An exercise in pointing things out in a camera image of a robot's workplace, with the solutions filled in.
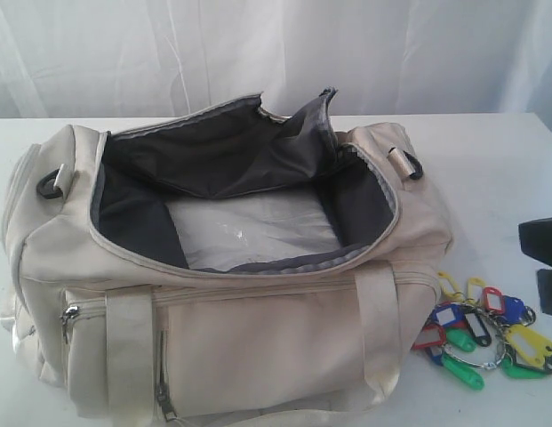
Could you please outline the colourful key tag bunch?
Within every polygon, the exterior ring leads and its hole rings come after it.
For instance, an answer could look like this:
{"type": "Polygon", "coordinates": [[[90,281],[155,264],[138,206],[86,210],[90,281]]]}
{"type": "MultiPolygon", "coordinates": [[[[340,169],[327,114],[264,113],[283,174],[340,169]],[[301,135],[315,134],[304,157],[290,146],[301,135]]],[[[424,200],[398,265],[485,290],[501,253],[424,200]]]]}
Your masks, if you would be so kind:
{"type": "Polygon", "coordinates": [[[533,308],[481,278],[464,286],[444,271],[437,278],[442,300],[412,350],[473,391],[484,388],[485,372],[500,370],[516,380],[552,375],[552,341],[532,328],[533,308]]]}

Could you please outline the cream fabric duffel bag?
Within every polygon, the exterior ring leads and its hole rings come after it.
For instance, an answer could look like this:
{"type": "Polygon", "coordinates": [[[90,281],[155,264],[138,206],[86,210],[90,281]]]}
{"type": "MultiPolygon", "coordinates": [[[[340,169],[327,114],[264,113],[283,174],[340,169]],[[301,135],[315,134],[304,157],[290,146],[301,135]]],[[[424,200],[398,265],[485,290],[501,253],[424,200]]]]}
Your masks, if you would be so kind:
{"type": "Polygon", "coordinates": [[[384,402],[440,297],[451,222],[405,129],[337,132],[334,95],[31,145],[1,228],[17,358],[115,426],[345,426],[384,402]],[[297,188],[340,249],[189,268],[168,201],[297,188]]]}

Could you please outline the clear plastic document sleeve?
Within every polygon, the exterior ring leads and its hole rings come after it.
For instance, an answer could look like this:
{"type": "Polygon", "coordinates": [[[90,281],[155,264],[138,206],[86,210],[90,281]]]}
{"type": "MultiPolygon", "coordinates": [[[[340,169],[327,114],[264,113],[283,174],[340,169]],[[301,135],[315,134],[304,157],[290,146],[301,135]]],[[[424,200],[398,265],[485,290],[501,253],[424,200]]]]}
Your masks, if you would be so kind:
{"type": "Polygon", "coordinates": [[[183,197],[166,203],[189,268],[227,271],[340,249],[309,188],[222,200],[183,197]]]}

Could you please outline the white backdrop curtain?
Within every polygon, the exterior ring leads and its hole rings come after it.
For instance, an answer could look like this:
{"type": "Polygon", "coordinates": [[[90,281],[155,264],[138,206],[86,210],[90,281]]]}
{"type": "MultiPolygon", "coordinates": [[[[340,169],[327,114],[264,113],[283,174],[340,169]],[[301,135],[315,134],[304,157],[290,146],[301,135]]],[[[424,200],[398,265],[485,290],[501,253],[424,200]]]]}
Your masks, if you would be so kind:
{"type": "Polygon", "coordinates": [[[288,115],[533,112],[552,1],[0,1],[0,117],[174,117],[247,93],[288,115]]]}

